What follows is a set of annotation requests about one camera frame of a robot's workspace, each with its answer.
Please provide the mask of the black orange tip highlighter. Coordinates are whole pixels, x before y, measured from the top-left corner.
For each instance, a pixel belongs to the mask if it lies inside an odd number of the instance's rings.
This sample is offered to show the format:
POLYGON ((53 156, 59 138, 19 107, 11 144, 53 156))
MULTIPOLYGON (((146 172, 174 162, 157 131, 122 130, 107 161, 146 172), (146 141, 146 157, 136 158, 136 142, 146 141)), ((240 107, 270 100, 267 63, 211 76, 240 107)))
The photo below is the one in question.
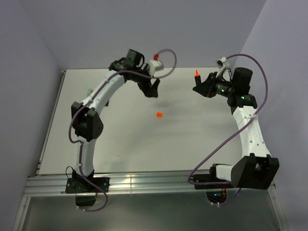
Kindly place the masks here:
POLYGON ((198 86, 200 85, 202 82, 201 82, 201 76, 198 72, 198 70, 196 69, 195 70, 195 76, 194 76, 194 80, 195 80, 195 84, 198 86))

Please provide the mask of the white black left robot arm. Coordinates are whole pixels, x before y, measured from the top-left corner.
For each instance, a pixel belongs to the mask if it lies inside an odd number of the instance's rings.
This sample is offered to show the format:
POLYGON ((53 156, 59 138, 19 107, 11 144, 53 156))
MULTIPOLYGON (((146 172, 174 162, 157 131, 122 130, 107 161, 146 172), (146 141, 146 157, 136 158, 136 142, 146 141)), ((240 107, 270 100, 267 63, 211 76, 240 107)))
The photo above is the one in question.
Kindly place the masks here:
POLYGON ((126 57, 110 64, 100 86, 97 86, 82 102, 72 104, 72 121, 69 129, 74 130, 79 137, 78 161, 72 179, 82 192, 89 192, 94 186, 93 156, 96 140, 103 132, 103 122, 100 118, 102 109, 109 104, 111 96, 128 80, 137 83, 145 97, 157 98, 160 80, 152 82, 151 79, 156 71, 164 68, 158 58, 159 54, 155 54, 146 64, 143 54, 130 49, 126 57))

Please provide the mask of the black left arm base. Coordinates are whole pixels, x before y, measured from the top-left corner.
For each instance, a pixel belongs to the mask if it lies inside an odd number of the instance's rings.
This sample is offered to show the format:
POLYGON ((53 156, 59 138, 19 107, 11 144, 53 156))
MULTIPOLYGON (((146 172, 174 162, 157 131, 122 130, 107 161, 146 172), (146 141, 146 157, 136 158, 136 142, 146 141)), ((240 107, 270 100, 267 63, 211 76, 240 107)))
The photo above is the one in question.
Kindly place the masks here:
MULTIPOLYGON (((104 190, 105 193, 109 190, 110 178, 96 177, 93 178, 93 183, 104 190)), ((93 206, 97 199, 99 190, 89 183, 84 184, 75 181, 72 178, 67 180, 65 193, 75 195, 75 203, 79 207, 93 206)))

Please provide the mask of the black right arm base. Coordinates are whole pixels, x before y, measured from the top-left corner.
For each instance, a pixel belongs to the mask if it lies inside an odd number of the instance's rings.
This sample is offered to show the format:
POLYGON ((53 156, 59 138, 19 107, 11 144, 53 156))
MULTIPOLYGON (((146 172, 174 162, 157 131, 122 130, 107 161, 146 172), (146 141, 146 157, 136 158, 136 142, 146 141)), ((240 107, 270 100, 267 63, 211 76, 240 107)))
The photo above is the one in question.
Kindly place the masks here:
POLYGON ((227 201, 227 189, 234 188, 230 182, 220 180, 211 173, 194 174, 190 180, 196 190, 206 190, 206 197, 211 204, 223 204, 227 201))

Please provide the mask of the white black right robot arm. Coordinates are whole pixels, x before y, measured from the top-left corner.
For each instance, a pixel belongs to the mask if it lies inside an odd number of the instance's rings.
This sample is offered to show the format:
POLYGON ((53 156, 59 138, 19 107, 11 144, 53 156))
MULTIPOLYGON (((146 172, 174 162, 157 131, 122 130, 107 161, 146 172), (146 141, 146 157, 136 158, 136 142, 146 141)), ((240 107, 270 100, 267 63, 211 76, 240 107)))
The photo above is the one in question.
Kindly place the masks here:
POLYGON ((196 189, 225 186, 266 190, 280 167, 278 158, 272 157, 265 145, 257 117, 259 107, 255 97, 249 94, 252 75, 252 70, 238 67, 229 81, 214 72, 202 82, 200 74, 195 73, 193 91, 207 98, 221 95, 228 99, 242 145, 242 157, 235 165, 213 164, 208 174, 192 172, 189 182, 196 189))

